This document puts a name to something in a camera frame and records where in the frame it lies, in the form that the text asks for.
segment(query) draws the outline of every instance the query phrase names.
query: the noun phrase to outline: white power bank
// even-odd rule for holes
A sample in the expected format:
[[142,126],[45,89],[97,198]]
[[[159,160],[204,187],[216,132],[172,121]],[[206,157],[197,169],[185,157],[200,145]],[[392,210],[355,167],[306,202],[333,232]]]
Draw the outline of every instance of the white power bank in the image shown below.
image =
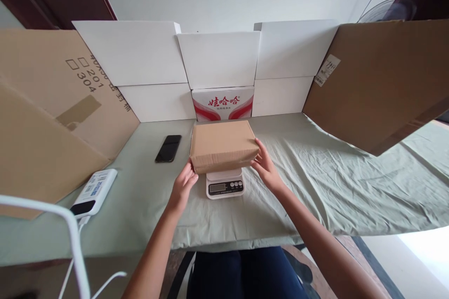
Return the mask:
[[76,219],[95,215],[100,210],[116,176],[115,169],[98,171],[92,175],[70,208]]

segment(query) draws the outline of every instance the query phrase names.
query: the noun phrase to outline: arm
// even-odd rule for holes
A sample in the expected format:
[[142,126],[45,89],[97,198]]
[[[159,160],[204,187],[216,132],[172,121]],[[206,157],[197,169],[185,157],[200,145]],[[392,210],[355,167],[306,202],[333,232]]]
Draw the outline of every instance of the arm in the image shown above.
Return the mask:
[[173,234],[187,205],[190,189],[198,180],[190,160],[176,178],[173,191],[145,252],[132,274],[122,299],[158,299]]
[[385,298],[360,264],[283,183],[259,139],[259,154],[251,166],[277,197],[338,298]]

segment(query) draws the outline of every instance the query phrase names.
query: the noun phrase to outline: digital kitchen scale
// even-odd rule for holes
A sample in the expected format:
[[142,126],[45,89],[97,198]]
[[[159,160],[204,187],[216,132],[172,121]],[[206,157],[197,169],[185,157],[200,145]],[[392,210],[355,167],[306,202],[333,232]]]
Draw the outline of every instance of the digital kitchen scale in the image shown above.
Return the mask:
[[206,195],[209,199],[240,196],[245,192],[242,169],[206,174]]

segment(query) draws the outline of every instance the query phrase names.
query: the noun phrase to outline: table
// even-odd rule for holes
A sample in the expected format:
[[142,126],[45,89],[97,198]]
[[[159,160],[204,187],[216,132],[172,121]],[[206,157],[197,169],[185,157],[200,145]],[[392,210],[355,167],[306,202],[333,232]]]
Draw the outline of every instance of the table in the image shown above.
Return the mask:
[[[385,235],[449,225],[449,131],[428,124],[380,157],[323,132],[303,114],[249,119],[281,177],[334,235]],[[118,170],[100,212],[81,233],[84,256],[142,253],[185,165],[195,120],[142,123],[116,160]],[[182,135],[172,163],[154,159],[166,135]],[[251,168],[242,197],[209,200],[205,176],[193,187],[173,249],[224,251],[301,238]],[[60,205],[71,207],[80,189]],[[71,256],[65,222],[0,216],[0,265]]]

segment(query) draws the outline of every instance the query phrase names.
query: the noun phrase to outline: hand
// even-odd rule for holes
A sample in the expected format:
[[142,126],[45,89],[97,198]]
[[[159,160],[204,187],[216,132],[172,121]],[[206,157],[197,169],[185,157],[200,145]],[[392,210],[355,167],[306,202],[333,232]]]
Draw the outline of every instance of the hand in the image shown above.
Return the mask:
[[195,174],[192,162],[189,159],[186,166],[174,181],[172,194],[168,200],[166,210],[173,210],[181,216],[184,209],[186,209],[190,190],[197,181],[198,175]]
[[287,188],[279,176],[275,164],[271,161],[267,148],[257,138],[256,143],[260,147],[259,154],[257,154],[255,160],[251,161],[251,167],[258,172],[263,183],[271,192],[277,192],[283,188]]

